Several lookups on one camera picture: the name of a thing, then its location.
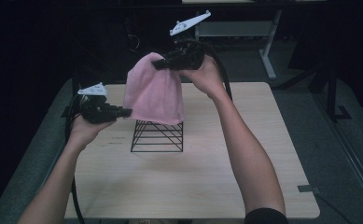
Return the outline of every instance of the desk leg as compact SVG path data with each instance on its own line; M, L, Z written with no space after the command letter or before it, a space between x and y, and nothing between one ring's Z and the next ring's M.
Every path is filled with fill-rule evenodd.
M277 25L280 21L282 10L277 10L272 21L271 28L269 29L268 34L268 43L264 49L259 50L260 58L262 59L263 65L265 66L266 73L270 79L276 79L276 74L274 73L271 61L269 60L269 50L271 49L272 42L274 40L274 35L276 34Z

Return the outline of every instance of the wrist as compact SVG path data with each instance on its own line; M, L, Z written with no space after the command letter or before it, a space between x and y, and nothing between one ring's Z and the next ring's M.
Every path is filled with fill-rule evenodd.
M69 152L69 153L79 155L79 153L81 151L83 151L83 149L85 149L85 147L86 147L86 145L81 144L80 141L76 141L75 139L70 138L68 140L67 144L65 145L64 152Z
M210 97L210 99L212 99L215 104L230 100L230 97L228 96L228 93L225 91L225 89L214 91L212 94L208 95L208 97Z

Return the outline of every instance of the towel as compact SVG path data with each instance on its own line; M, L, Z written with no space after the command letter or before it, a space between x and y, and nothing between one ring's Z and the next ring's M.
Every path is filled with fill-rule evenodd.
M131 119L176 125L184 121L181 79L178 71L156 70L157 53L143 57L128 73L123 107L132 109Z

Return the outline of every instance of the black cable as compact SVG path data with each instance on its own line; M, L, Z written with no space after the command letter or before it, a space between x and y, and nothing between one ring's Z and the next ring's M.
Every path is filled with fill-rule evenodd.
M66 122L65 122L65 132L64 132L66 141L68 141L68 139L70 137L71 126L73 124L73 121L81 115L80 113L78 113L79 112L79 105L77 105L77 104L79 104L78 99L79 99L78 95L77 94L74 95L73 98L71 99L69 107L68 107L68 113L67 113ZM80 208L79 208L75 176L73 178L73 183L71 185L71 193L73 195L74 207L76 208L76 213L77 213L77 218L79 220L79 223L85 224L85 220L84 220L82 213L80 211Z
M84 220L84 218L82 216L82 213L81 213L81 210L79 208L79 202L78 202L78 197L77 197L77 185L76 185L76 177L75 176L73 178L73 184L71 186L71 192L73 194L74 207L76 208L79 223L85 224L85 220Z
M343 212L341 212L341 210L336 208L332 203L327 201L325 198L321 197L319 194L315 193L314 196L317 197L319 200L321 200L326 205L328 205L329 207L331 207L333 210L335 210L335 212L337 212L347 223L353 224L353 222L351 222L350 219L347 218L347 216Z
M225 84L225 89L227 91L227 94L230 97L230 99L233 100L232 95L231 95L230 81L228 79L227 71L225 70L225 67L222 64L222 62L219 60L218 55L216 55L216 51L210 45L200 42L195 39L184 39L184 40L177 41L177 42L178 43L193 43L193 44L199 45L203 48L204 52L206 52L209 56L211 56L214 59L214 61L216 61L216 65L218 65L219 73L222 76L222 81Z

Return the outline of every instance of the right hand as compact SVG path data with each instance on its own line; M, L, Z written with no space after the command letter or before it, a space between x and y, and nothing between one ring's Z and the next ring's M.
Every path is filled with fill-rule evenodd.
M179 72L210 98L225 90L216 61L208 55L204 55L204 61L199 69Z

